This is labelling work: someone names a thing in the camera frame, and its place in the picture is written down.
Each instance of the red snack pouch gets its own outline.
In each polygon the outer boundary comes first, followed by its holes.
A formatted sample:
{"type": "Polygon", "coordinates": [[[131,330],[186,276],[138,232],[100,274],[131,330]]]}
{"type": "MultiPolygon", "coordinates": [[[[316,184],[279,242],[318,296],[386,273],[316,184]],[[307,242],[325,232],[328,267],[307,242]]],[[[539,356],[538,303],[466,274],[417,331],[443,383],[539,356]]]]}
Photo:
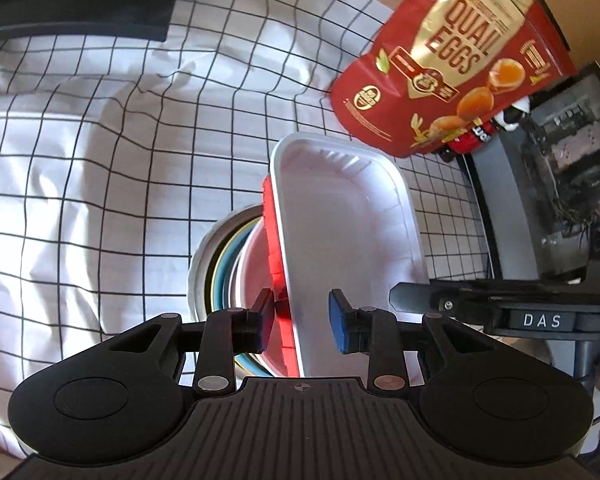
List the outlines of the red snack pouch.
{"type": "Polygon", "coordinates": [[[576,68],[537,0],[404,0],[331,89],[347,131],[429,153],[576,68]]]}

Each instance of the checkered tablecloth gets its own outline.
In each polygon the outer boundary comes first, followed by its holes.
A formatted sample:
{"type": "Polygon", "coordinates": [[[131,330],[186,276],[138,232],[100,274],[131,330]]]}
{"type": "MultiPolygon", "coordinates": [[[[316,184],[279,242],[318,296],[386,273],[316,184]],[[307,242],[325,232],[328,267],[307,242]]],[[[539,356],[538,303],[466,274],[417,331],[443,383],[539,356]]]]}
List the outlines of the checkered tablecloth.
{"type": "MultiPolygon", "coordinates": [[[[24,378],[161,312],[190,320],[200,239],[260,202],[278,140],[350,138],[326,91],[389,15],[374,0],[177,0],[164,43],[0,43],[0,446],[23,455],[7,404],[24,378]]],[[[458,165],[397,163],[429,274],[483,276],[458,165]]]]}

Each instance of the green leaf illustration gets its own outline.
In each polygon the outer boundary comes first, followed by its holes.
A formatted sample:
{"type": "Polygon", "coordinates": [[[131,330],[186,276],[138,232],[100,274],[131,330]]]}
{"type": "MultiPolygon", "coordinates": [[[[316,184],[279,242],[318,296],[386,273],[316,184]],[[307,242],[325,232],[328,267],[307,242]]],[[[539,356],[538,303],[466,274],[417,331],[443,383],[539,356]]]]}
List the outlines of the green leaf illustration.
{"type": "Polygon", "coordinates": [[[380,72],[384,72],[385,74],[389,73],[389,58],[384,51],[384,48],[380,49],[378,52],[378,57],[376,57],[376,66],[380,72]]]}

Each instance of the black and white toy head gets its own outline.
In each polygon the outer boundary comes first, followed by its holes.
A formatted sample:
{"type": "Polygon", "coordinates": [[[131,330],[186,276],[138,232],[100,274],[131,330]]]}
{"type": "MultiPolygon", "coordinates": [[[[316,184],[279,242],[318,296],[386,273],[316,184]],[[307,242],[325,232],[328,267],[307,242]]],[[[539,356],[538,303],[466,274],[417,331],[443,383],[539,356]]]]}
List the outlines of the black and white toy head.
{"type": "Polygon", "coordinates": [[[516,101],[509,108],[505,108],[498,113],[493,121],[498,127],[506,132],[512,132],[531,112],[531,104],[529,97],[523,97],[520,101],[516,101]]]}

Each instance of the silver screw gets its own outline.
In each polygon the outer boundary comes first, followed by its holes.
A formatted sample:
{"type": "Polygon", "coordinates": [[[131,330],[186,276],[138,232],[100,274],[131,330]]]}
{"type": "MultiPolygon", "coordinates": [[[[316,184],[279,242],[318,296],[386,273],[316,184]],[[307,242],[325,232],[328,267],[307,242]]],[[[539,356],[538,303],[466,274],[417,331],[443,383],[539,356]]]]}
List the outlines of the silver screw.
{"type": "Polygon", "coordinates": [[[381,375],[376,378],[374,384],[381,390],[401,390],[405,382],[402,377],[396,375],[381,375]]]}
{"type": "Polygon", "coordinates": [[[198,387],[206,392],[219,392],[229,385],[227,378],[220,375],[208,375],[198,381],[198,387]]]}

